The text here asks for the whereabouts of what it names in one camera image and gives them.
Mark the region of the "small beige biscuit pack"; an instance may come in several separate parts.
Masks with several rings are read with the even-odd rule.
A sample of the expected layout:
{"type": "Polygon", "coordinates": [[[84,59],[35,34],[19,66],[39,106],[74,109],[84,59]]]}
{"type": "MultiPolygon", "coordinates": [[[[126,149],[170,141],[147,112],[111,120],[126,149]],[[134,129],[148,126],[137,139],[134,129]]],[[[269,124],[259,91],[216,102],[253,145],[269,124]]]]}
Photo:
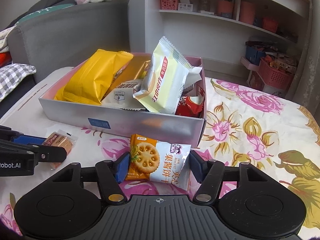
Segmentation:
{"type": "Polygon", "coordinates": [[[77,140],[78,137],[75,135],[60,129],[53,132],[42,144],[46,146],[62,147],[65,149],[66,154],[69,155],[77,140]]]}

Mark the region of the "orange jam biscuit pack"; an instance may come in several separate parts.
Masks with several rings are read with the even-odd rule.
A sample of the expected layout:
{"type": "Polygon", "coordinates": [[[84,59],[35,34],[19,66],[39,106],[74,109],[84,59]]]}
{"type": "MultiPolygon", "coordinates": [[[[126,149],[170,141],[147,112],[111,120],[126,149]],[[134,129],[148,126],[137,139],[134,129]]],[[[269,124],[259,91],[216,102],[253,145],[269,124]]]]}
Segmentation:
{"type": "Polygon", "coordinates": [[[130,138],[130,163],[126,180],[149,180],[189,189],[188,144],[169,143],[139,134],[130,138]]]}

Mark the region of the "red candy pack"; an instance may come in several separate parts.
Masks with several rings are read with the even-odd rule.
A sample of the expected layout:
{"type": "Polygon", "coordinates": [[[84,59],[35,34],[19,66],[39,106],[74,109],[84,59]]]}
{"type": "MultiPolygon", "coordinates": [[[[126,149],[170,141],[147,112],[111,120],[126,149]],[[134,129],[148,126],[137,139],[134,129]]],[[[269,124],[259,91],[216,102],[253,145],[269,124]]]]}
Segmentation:
{"type": "Polygon", "coordinates": [[[195,85],[193,90],[181,96],[175,114],[187,117],[200,117],[205,100],[205,91],[199,85],[195,85]]]}

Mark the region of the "yellow snack pack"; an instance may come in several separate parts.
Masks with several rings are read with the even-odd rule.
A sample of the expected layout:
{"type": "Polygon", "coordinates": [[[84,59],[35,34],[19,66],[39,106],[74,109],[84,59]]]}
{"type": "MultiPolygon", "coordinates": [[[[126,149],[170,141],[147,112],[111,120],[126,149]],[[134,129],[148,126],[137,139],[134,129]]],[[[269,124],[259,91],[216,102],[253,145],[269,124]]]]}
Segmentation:
{"type": "Polygon", "coordinates": [[[133,54],[125,51],[98,49],[60,88],[54,99],[101,105],[101,100],[114,79],[115,74],[133,59],[133,54]]]}
{"type": "Polygon", "coordinates": [[[114,90],[119,84],[126,81],[139,79],[146,71],[146,68],[148,68],[150,61],[150,54],[135,55],[132,60],[124,68],[121,69],[121,72],[119,74],[116,74],[116,78],[105,93],[105,96],[110,94],[112,90],[114,90]]]}

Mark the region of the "pale yellow cake pack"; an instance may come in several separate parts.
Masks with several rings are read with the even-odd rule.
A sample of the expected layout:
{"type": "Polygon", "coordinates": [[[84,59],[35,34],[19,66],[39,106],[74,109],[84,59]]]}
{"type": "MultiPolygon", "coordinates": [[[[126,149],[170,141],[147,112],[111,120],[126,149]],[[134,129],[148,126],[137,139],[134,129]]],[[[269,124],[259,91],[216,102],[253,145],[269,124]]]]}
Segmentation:
{"type": "Polygon", "coordinates": [[[191,69],[187,59],[163,36],[151,55],[140,90],[133,98],[152,113],[175,114],[191,69]]]}

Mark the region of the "white snack pack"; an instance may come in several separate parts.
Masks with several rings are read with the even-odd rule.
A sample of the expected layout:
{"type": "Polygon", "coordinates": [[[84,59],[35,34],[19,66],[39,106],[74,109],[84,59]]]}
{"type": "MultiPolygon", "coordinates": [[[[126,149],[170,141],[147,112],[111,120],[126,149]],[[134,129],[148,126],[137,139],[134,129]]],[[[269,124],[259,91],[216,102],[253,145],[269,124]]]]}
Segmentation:
{"type": "Polygon", "coordinates": [[[192,67],[189,69],[189,73],[187,75],[187,78],[185,80],[184,89],[189,88],[193,84],[195,84],[197,81],[201,80],[200,73],[202,72],[202,66],[198,67],[192,67]]]}
{"type": "Polygon", "coordinates": [[[129,111],[145,111],[146,108],[133,97],[140,90],[142,80],[131,80],[119,84],[101,101],[104,107],[113,107],[129,111]]]}

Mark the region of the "pink snack box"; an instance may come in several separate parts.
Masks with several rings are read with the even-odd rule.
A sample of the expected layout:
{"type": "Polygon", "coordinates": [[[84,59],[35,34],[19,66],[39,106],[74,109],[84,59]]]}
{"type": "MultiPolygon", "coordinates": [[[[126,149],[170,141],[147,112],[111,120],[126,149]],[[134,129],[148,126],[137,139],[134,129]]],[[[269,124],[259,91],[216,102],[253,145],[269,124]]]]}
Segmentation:
{"type": "Polygon", "coordinates": [[[57,92],[80,68],[72,68],[39,98],[50,120],[124,137],[140,134],[192,147],[200,143],[206,125],[205,106],[197,114],[151,113],[133,98],[132,84],[112,91],[101,105],[56,100],[57,92]]]}

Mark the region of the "floral tablecloth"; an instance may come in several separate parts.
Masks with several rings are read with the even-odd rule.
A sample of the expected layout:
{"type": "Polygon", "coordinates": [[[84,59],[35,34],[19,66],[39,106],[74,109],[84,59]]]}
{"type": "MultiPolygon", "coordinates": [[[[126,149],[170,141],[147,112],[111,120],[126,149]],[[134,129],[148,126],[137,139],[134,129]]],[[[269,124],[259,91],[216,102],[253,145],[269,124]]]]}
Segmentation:
{"type": "MultiPolygon", "coordinates": [[[[66,163],[82,166],[116,160],[130,149],[128,138],[49,120],[39,97],[69,68],[54,71],[2,118],[1,125],[47,137],[64,131],[76,137],[66,163]]],[[[206,78],[207,124],[196,152],[227,166],[247,161],[292,192],[306,205],[302,239],[319,239],[319,126],[303,106],[276,96],[206,78]]]]}

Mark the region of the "checkered grey pillow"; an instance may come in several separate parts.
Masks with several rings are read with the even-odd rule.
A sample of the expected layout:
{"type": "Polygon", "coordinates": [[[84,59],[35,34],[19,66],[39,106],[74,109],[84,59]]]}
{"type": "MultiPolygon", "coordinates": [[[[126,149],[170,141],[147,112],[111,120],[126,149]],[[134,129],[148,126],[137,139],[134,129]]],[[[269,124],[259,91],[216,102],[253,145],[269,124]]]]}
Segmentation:
{"type": "Polygon", "coordinates": [[[36,73],[29,64],[12,63],[1,68],[1,101],[6,98],[22,80],[36,73]]]}

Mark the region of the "yellow snack pack in box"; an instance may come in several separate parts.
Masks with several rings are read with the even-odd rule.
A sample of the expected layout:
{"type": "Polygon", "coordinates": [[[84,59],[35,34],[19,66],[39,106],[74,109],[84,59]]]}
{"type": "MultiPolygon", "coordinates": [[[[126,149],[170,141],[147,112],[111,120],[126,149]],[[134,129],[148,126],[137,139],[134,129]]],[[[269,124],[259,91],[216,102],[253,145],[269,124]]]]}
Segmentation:
{"type": "Polygon", "coordinates": [[[114,90],[119,84],[126,81],[139,79],[146,71],[146,68],[148,68],[150,61],[150,54],[135,55],[132,60],[124,68],[121,69],[121,72],[119,74],[116,74],[116,78],[105,93],[105,96],[110,94],[112,90],[114,90]]]}

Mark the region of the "grey sofa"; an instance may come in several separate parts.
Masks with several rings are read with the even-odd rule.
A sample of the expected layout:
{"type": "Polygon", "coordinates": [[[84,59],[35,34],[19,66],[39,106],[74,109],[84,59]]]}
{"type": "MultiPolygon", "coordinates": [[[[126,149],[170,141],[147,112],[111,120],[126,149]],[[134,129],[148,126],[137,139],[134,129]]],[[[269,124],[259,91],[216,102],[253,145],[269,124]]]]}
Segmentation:
{"type": "Polygon", "coordinates": [[[128,0],[76,4],[75,0],[40,0],[1,32],[1,51],[11,63],[29,64],[36,73],[1,101],[1,115],[53,71],[73,67],[97,49],[125,50],[129,45],[128,0]],[[15,25],[23,16],[47,7],[74,4],[15,25]]]}

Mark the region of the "pink plastic basket floor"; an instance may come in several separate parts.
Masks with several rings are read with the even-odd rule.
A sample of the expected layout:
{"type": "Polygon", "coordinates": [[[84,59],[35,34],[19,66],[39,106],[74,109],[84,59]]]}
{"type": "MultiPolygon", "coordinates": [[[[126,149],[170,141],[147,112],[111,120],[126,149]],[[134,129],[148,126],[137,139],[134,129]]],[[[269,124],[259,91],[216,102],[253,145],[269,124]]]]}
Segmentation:
{"type": "Polygon", "coordinates": [[[282,90],[287,90],[293,80],[292,74],[272,68],[264,59],[260,60],[258,74],[268,86],[282,90]]]}

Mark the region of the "blue storage box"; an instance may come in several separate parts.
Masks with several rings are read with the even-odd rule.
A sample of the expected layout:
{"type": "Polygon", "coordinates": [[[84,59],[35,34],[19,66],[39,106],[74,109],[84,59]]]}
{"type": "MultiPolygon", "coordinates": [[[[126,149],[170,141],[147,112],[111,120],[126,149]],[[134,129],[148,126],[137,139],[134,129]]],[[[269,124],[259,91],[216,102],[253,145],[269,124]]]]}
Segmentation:
{"type": "Polygon", "coordinates": [[[245,58],[252,64],[258,66],[262,57],[265,57],[266,53],[263,47],[258,46],[246,46],[245,58]]]}

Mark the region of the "teal cushion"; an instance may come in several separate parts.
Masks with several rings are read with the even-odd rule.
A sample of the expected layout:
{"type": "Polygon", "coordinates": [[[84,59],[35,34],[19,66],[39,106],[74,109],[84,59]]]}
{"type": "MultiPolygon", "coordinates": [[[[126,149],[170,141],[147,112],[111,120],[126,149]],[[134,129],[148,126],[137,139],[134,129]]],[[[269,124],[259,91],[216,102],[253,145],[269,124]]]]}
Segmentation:
{"type": "Polygon", "coordinates": [[[27,21],[29,19],[35,18],[37,16],[41,16],[41,15],[44,15],[44,14],[47,14],[50,12],[65,9],[65,8],[72,7],[72,6],[74,6],[74,4],[60,4],[60,5],[55,5],[55,6],[47,7],[44,9],[40,9],[40,10],[37,10],[35,12],[29,13],[29,14],[23,16],[21,19],[19,19],[15,23],[15,25],[20,24],[21,22],[27,21]]]}

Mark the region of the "white bookshelf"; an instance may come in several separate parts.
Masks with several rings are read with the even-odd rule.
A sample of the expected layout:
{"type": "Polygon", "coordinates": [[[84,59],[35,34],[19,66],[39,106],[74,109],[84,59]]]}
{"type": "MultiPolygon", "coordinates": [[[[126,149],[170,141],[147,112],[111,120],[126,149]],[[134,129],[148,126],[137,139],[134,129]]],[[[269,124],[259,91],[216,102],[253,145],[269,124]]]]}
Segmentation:
{"type": "Polygon", "coordinates": [[[142,40],[132,47],[151,53],[166,37],[184,55],[203,60],[210,77],[245,79],[248,70],[240,60],[250,40],[274,42],[292,53],[303,47],[311,0],[225,0],[234,3],[232,18],[217,16],[218,0],[179,0],[193,11],[161,10],[161,0],[130,0],[142,12],[142,40]],[[239,21],[241,1],[255,5],[253,25],[239,21]],[[263,29],[262,19],[278,22],[276,33],[263,29]]]}

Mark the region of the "red shelf basket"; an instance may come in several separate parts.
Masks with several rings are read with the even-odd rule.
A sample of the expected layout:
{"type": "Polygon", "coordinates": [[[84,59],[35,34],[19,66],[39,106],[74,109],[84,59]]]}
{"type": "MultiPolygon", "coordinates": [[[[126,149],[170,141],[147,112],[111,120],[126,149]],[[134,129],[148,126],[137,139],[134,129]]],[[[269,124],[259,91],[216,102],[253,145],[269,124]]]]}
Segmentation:
{"type": "Polygon", "coordinates": [[[263,29],[270,31],[272,33],[276,33],[278,29],[278,22],[272,18],[263,17],[262,19],[262,27],[263,29]]]}

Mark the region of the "coral pen cup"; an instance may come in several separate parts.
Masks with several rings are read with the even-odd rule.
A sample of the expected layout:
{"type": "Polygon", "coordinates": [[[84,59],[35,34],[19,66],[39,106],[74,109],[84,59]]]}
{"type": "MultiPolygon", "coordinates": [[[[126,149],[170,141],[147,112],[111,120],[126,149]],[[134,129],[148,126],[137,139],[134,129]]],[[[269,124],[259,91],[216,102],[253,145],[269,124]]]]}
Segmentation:
{"type": "Polygon", "coordinates": [[[225,17],[225,18],[232,18],[234,3],[225,1],[225,0],[218,0],[217,2],[217,16],[225,17]]]}

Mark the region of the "white labelled box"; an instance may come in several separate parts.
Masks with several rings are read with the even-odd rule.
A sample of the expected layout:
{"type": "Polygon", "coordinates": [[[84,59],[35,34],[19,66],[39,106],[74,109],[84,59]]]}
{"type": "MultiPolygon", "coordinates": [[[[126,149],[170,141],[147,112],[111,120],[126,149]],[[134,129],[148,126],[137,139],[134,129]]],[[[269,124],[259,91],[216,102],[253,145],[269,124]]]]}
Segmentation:
{"type": "Polygon", "coordinates": [[[190,3],[178,3],[178,11],[193,11],[193,4],[190,3]]]}

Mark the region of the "coral cylinder cup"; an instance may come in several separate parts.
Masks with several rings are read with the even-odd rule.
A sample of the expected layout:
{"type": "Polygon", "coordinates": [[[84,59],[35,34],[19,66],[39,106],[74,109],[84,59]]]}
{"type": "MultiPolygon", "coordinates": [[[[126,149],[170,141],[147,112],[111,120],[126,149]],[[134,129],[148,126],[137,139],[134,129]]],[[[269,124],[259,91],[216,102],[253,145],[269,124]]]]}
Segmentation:
{"type": "Polygon", "coordinates": [[[255,18],[255,5],[253,3],[241,1],[239,21],[253,25],[255,18]]]}

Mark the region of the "small pink shelf basket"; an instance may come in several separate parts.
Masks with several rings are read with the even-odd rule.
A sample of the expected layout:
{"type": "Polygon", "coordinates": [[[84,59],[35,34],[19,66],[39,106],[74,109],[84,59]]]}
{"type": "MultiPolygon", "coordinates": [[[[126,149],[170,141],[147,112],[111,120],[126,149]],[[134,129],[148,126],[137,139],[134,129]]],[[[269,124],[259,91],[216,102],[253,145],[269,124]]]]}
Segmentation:
{"type": "Polygon", "coordinates": [[[161,10],[178,10],[179,0],[161,0],[161,10]]]}

